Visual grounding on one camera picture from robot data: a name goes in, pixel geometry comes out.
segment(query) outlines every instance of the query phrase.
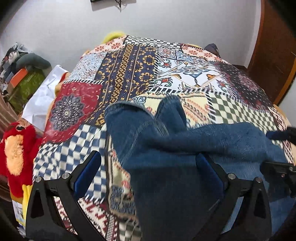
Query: metal screw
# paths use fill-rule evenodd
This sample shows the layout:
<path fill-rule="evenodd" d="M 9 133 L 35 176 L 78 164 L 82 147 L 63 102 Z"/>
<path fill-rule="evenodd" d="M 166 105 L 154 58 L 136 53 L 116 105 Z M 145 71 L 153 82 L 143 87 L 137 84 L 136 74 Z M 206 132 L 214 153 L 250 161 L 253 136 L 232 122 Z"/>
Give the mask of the metal screw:
<path fill-rule="evenodd" d="M 70 174 L 67 173 L 67 172 L 65 172 L 65 173 L 62 175 L 62 178 L 63 178 L 63 179 L 67 179 L 69 176 L 70 176 Z"/>
<path fill-rule="evenodd" d="M 35 182 L 41 182 L 41 180 L 42 180 L 42 177 L 36 177 L 36 179 L 35 179 Z"/>
<path fill-rule="evenodd" d="M 234 175 L 233 173 L 229 173 L 228 174 L 228 178 L 231 179 L 231 180 L 233 180 L 233 179 L 236 178 L 236 175 Z"/>
<path fill-rule="evenodd" d="M 261 183 L 261 182 L 262 182 L 262 178 L 260 178 L 260 177 L 256 177 L 255 180 L 256 180 L 256 182 L 258 182 L 258 183 Z"/>

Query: blue checkered fabric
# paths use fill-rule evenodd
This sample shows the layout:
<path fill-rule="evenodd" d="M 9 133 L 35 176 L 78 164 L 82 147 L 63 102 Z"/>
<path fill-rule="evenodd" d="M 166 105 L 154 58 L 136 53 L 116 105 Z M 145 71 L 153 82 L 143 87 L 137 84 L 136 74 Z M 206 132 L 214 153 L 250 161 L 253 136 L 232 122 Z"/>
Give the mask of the blue checkered fabric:
<path fill-rule="evenodd" d="M 101 166 L 94 177 L 86 197 L 102 199 L 106 195 L 105 150 L 106 125 L 101 129 L 82 124 L 71 139 L 60 144 L 46 143 L 41 146 L 34 161 L 34 179 L 37 176 L 45 180 L 57 179 L 63 173 L 71 173 L 83 163 L 91 151 L 99 151 L 102 157 Z"/>

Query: brown curtain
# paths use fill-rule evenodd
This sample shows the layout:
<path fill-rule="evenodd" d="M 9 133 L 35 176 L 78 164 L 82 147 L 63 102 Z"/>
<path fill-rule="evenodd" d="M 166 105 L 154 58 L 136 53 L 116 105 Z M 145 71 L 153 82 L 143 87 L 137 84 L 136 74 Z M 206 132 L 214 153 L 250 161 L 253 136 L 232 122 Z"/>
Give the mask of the brown curtain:
<path fill-rule="evenodd" d="M 17 114 L 12 109 L 9 103 L 5 103 L 2 95 L 0 94 L 0 139 L 6 128 L 18 119 Z"/>
<path fill-rule="evenodd" d="M 5 103 L 2 94 L 0 94 L 0 140 L 6 128 L 18 119 L 9 103 Z M 7 185 L 6 177 L 0 175 L 0 198 L 11 201 L 9 187 Z"/>

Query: bed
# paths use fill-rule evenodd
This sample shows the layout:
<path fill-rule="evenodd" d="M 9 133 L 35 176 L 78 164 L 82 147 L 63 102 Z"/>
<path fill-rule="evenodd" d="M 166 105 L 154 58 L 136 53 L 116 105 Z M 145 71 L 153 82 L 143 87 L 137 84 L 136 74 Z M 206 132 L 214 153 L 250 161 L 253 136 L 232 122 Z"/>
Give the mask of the bed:
<path fill-rule="evenodd" d="M 265 133 L 287 128 L 264 91 L 227 61 L 195 45 L 127 35 L 83 55 L 63 81 L 34 162 L 34 178 L 59 178 L 99 151 L 101 167 L 79 204 L 106 240 L 140 240 L 130 175 L 117 160 L 104 111 L 129 100 L 154 114 L 171 94 L 179 95 L 188 128 L 237 122 L 251 122 Z M 294 162 L 290 142 L 273 143 Z M 75 232 L 61 201 L 55 200 L 65 226 Z M 293 204 L 290 198 L 271 204 L 273 232 Z"/>

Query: red fabric patch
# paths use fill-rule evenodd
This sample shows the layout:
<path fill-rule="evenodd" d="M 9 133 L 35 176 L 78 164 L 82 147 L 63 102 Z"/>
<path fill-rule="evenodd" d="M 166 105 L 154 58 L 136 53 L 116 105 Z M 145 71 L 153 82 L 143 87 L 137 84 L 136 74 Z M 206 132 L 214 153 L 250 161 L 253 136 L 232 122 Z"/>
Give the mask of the red fabric patch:
<path fill-rule="evenodd" d="M 74 133 L 77 131 L 78 127 L 89 117 L 89 115 L 93 112 L 96 108 L 99 95 L 101 93 L 102 85 L 96 84 L 87 84 L 87 83 L 69 83 L 64 84 L 61 87 L 61 91 L 59 95 L 55 99 L 54 105 L 52 106 L 45 131 L 42 143 L 57 143 L 57 142 L 64 142 L 71 138 Z M 74 95 L 74 97 L 80 97 L 80 102 L 84 104 L 82 109 L 83 116 L 79 118 L 76 124 L 71 125 L 66 130 L 60 131 L 54 128 L 54 123 L 51 120 L 54 110 L 57 106 L 61 103 L 63 97 L 68 97 L 70 95 Z"/>

